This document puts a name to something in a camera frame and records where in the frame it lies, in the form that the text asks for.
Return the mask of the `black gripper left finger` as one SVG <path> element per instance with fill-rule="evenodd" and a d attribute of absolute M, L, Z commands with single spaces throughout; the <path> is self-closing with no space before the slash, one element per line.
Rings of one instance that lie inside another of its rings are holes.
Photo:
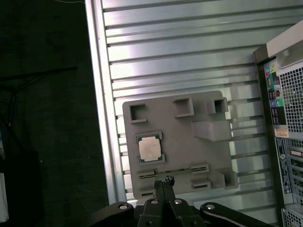
<path fill-rule="evenodd" d="M 156 181 L 153 197 L 134 207 L 127 202 L 116 202 L 93 213 L 89 227 L 163 227 L 165 226 L 164 183 Z"/>

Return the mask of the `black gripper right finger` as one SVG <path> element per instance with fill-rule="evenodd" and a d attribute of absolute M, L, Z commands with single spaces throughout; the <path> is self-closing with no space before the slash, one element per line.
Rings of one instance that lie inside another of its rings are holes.
<path fill-rule="evenodd" d="M 165 179 L 165 202 L 167 226 L 169 227 L 269 227 L 268 223 L 232 210 L 215 202 L 206 202 L 197 209 L 184 199 L 176 198 L 173 190 L 175 180 Z"/>

